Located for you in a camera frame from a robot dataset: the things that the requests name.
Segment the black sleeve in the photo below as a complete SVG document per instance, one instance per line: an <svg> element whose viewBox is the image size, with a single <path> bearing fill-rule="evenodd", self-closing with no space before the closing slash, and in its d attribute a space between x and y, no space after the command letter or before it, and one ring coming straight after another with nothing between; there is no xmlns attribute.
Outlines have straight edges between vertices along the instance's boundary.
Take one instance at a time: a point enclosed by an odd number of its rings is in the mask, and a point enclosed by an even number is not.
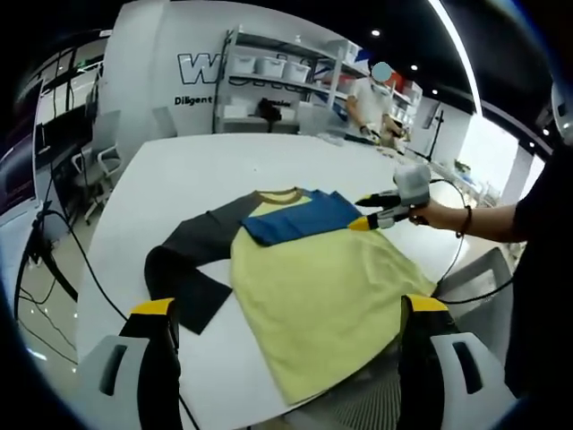
<svg viewBox="0 0 573 430"><path fill-rule="evenodd" d="M230 258L241 220L259 204L258 194L248 194L188 219L148 254L145 282L151 298L174 297L179 322L194 333L201 334L231 293L197 267Z"/></svg>
<svg viewBox="0 0 573 430"><path fill-rule="evenodd" d="M548 218L560 210L563 189L573 179L573 150L556 149L529 194L516 207L513 228L519 235L530 238Z"/></svg>

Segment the ceiling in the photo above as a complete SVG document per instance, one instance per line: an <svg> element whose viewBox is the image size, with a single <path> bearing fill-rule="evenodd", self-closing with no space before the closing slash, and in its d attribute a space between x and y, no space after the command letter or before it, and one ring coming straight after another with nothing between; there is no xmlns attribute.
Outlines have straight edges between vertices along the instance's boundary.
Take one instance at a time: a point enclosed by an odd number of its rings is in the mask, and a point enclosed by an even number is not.
<svg viewBox="0 0 573 430"><path fill-rule="evenodd" d="M511 21L487 2L442 2L464 41L481 98L541 135L535 120L548 104L552 82L542 56L526 42ZM23 28L28 37L12 49L14 81L33 66L34 60L41 62L58 43L70 36L87 30L112 28L123 3L127 2L57 0L35 5L34 13L23 15L22 25L25 25ZM323 4L308 0L243 3L291 13L334 30L387 57L395 69L419 82L426 94L430 89L438 89L439 95L435 97L468 112L473 110L471 99L459 96L460 91L469 94L470 90L458 53L427 0L354 0L338 9L331 2ZM372 37L372 29L379 29L381 36ZM416 72L410 70L413 64L419 67ZM543 138L554 144L556 135L552 133L549 138Z"/></svg>

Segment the yellow shirt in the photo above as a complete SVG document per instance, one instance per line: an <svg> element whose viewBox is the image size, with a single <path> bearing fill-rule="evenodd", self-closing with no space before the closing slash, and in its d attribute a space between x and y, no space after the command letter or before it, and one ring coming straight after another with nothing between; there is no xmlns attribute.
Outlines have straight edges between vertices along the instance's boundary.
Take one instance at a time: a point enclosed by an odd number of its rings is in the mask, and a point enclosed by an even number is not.
<svg viewBox="0 0 573 430"><path fill-rule="evenodd" d="M285 207L267 200L252 216ZM265 247L241 228L231 286L289 404L368 363L398 334L400 297L435 289L382 233L349 229Z"/></svg>

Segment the bracelet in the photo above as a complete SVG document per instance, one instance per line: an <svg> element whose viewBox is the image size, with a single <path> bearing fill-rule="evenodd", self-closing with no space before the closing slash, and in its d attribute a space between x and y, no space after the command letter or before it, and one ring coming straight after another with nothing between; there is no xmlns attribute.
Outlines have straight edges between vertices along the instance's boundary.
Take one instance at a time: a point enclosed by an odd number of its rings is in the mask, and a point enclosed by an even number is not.
<svg viewBox="0 0 573 430"><path fill-rule="evenodd" d="M466 209L467 209L467 217L466 220L464 221L464 225L459 231L456 232L456 237L458 239L460 239L462 236L465 236L469 229L469 226L472 225L472 207L467 205Z"/></svg>

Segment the white shirt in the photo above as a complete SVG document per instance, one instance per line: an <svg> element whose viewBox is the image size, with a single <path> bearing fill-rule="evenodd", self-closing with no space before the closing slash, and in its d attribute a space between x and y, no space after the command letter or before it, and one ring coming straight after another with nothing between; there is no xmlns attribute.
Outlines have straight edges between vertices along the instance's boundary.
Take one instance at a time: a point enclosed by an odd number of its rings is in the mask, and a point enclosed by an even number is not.
<svg viewBox="0 0 573 430"><path fill-rule="evenodd" d="M371 78L367 77L357 79L349 95L357 98L358 115L366 126L376 133L380 133L382 116L389 114L392 107L389 91L382 90ZM360 125L355 123L352 118L348 118L348 121L350 122L348 132L360 136Z"/></svg>

